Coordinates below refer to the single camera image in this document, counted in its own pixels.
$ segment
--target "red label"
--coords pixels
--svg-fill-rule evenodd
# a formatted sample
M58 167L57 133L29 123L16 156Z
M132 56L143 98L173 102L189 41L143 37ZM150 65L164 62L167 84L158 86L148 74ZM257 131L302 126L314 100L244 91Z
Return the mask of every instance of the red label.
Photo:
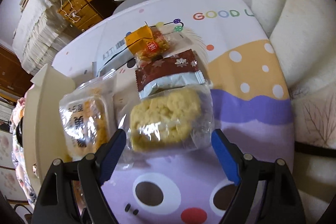
M153 40L147 44L147 48L151 52L156 52L159 49L159 45Z

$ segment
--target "red dot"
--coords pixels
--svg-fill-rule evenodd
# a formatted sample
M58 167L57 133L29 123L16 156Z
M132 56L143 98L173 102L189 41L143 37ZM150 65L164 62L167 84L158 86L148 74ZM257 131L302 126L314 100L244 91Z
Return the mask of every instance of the red dot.
M213 45L211 45L211 44L207 45L207 50L208 51L213 51L214 48L215 47Z
M181 213L181 219L186 224L203 224L207 218L207 213L201 208L188 208Z

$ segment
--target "cartoon tablecloth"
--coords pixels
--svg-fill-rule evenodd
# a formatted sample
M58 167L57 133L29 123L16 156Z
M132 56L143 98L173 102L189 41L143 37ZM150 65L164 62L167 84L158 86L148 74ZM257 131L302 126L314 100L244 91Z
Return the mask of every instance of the cartoon tablecloth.
M172 54L189 48L197 52L213 85L216 127L231 142L259 160L281 157L292 168L294 132L286 83L269 40L242 0L149 0L77 37L56 55L53 66L80 84L90 78L97 52L108 54L145 22L171 22L164 27L186 38ZM134 64L117 71L116 112L128 100L139 100ZM208 148L116 170L102 190L122 224L216 224L235 188Z

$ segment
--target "orange dot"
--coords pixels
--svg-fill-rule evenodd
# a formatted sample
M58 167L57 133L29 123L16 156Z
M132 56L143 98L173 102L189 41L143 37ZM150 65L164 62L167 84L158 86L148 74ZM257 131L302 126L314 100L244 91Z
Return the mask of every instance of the orange dot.
M212 51L215 47L211 44L207 45L207 50Z

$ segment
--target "red cartoon nose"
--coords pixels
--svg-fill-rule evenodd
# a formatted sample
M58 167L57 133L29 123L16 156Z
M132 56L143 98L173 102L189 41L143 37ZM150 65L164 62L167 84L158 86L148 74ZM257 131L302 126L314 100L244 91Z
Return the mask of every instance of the red cartoon nose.
M181 219L185 224L202 224L207 217L207 213L201 208L188 208L181 213Z

